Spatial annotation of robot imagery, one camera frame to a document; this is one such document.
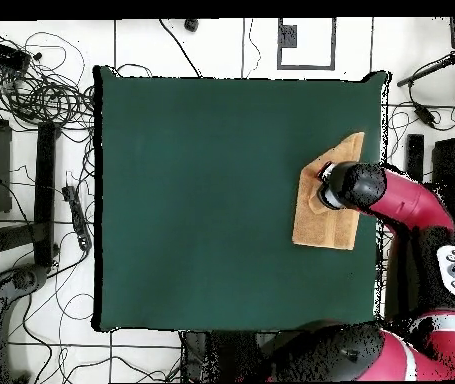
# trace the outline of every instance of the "white floor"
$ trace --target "white floor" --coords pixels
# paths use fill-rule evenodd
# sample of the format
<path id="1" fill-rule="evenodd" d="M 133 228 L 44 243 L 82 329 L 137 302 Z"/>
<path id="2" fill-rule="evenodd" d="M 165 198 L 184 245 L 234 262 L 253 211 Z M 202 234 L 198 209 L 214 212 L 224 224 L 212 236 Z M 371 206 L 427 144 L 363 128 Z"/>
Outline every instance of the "white floor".
<path id="1" fill-rule="evenodd" d="M 298 26 L 299 47 L 293 54 L 283 57 L 287 64 L 315 65 L 321 60 L 330 43 L 329 34 L 311 28 L 324 27 L 321 19 L 284 19 L 284 24 Z M 338 18 L 336 32 L 336 68 L 335 71 L 292 70 L 280 71 L 276 66 L 277 19 L 218 19 L 201 20 L 196 33 L 187 32 L 182 20 L 165 20 L 169 29 L 182 43 L 191 61 L 204 76 L 216 78 L 309 78 L 309 79 L 344 79 L 358 81 L 370 71 L 385 70 L 392 73 L 389 104 L 399 105 L 408 101 L 406 87 L 397 88 L 396 82 L 415 72 L 426 63 L 449 53 L 450 30 L 448 18 Z M 34 35 L 37 32 L 58 35 L 64 40 L 49 34 Z M 243 34 L 245 39 L 242 53 Z M 316 34 L 317 40 L 309 43 L 310 49 L 304 48 L 308 34 Z M 58 69 L 61 75 L 78 81 L 84 61 L 84 72 L 80 88 L 86 89 L 92 84 L 93 65 L 119 67 L 123 64 L 139 64 L 149 68 L 155 76 L 194 76 L 179 47 L 170 35 L 163 30 L 158 20 L 124 21 L 38 21 L 38 22 L 1 22 L 0 35 L 20 45 L 28 44 L 33 53 L 43 54 L 41 63 L 54 67 L 63 57 L 65 63 Z M 79 49 L 73 48 L 65 40 Z M 123 76 L 146 76 L 141 68 L 125 67 Z M 452 107 L 455 105 L 455 66 L 443 69 L 418 81 L 413 88 L 414 99 L 422 104 L 437 106 L 441 117 L 440 128 L 450 128 Z M 439 132 L 416 121 L 406 126 L 407 119 L 415 120 L 413 110 L 400 107 L 396 111 L 394 122 L 389 125 L 397 128 L 400 143 L 393 156 L 393 164 L 403 165 L 403 142 L 408 133 L 424 134 L 426 144 L 425 173 L 430 170 L 431 151 L 437 140 L 455 137 L 455 126 L 449 131 Z M 13 129 L 18 125 L 10 119 Z M 35 141 L 33 133 L 14 133 L 12 146 L 12 169 L 26 165 L 28 174 L 35 174 Z M 389 130 L 389 149 L 396 141 L 393 130 Z M 61 138 L 57 149 L 56 182 L 57 188 L 65 186 L 70 172 L 77 177 L 81 171 L 84 146 Z M 12 173 L 12 181 L 28 182 L 24 170 Z M 33 187 L 12 185 L 28 219 L 33 218 Z M 93 182 L 90 193 L 93 194 Z M 81 202 L 86 208 L 93 195 L 86 190 L 81 193 Z M 93 205 L 89 209 L 91 216 Z M 8 214 L 0 214 L 0 220 L 22 220 L 19 208 L 14 205 Z M 70 221 L 68 205 L 57 197 L 55 220 Z M 69 224 L 55 224 L 55 241 L 60 242 L 65 234 L 72 230 Z M 13 262 L 31 249 L 18 248 L 0 254 L 0 271 L 12 266 Z M 62 267 L 74 263 L 80 257 L 80 250 L 74 235 L 66 237 L 62 244 L 60 264 Z M 65 286 L 58 291 L 59 302 L 64 307 L 70 299 L 80 293 L 93 294 L 93 255 L 80 264 L 72 273 Z M 89 317 L 92 312 L 90 296 L 76 297 L 68 305 L 66 312 L 75 318 L 63 316 L 56 298 L 55 288 L 60 287 L 70 271 L 52 279 L 33 296 L 33 304 L 27 326 L 37 337 L 52 345 L 64 345 L 66 375 L 72 372 L 69 380 L 73 383 L 108 383 L 137 382 L 144 377 L 140 371 L 128 367 L 120 359 L 147 373 L 161 370 L 168 373 L 180 355 L 180 342 L 176 333 L 148 330 L 119 330 L 112 334 L 94 332 L 90 327 Z M 21 300 L 15 307 L 10 323 L 10 356 L 12 368 L 29 370 L 33 373 L 32 382 L 49 356 L 47 347 L 37 344 L 22 327 L 23 314 L 27 299 Z M 40 381 L 62 383 L 63 377 L 58 371 L 59 347 L 53 347 L 52 358 L 41 375 Z M 105 361 L 101 365 L 81 367 L 78 365 Z"/>

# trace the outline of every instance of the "black tripod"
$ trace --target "black tripod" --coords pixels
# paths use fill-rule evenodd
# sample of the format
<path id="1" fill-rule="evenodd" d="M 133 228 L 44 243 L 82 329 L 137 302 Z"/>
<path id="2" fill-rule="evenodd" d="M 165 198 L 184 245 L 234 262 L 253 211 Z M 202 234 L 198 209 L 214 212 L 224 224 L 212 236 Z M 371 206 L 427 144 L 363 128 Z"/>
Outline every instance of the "black tripod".
<path id="1" fill-rule="evenodd" d="M 406 84 L 413 84 L 419 78 L 425 77 L 426 75 L 430 75 L 433 72 L 438 71 L 439 69 L 445 68 L 446 66 L 454 65 L 455 64 L 455 51 L 452 52 L 449 56 L 446 56 L 442 59 L 439 59 L 436 64 L 424 69 L 415 72 L 412 76 L 405 78 L 398 82 L 398 87 L 403 87 Z"/>

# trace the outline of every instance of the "green table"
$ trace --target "green table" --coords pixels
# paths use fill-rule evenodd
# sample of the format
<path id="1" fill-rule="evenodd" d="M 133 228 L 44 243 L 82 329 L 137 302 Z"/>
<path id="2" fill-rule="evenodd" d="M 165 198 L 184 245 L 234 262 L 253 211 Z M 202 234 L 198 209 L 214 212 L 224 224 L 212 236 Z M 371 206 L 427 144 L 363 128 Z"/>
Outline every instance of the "green table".
<path id="1" fill-rule="evenodd" d="M 291 235 L 307 163 L 358 131 L 362 160 L 379 160 L 385 73 L 359 83 L 94 76 L 95 328 L 372 319 L 375 219 L 361 217 L 353 251 Z"/>

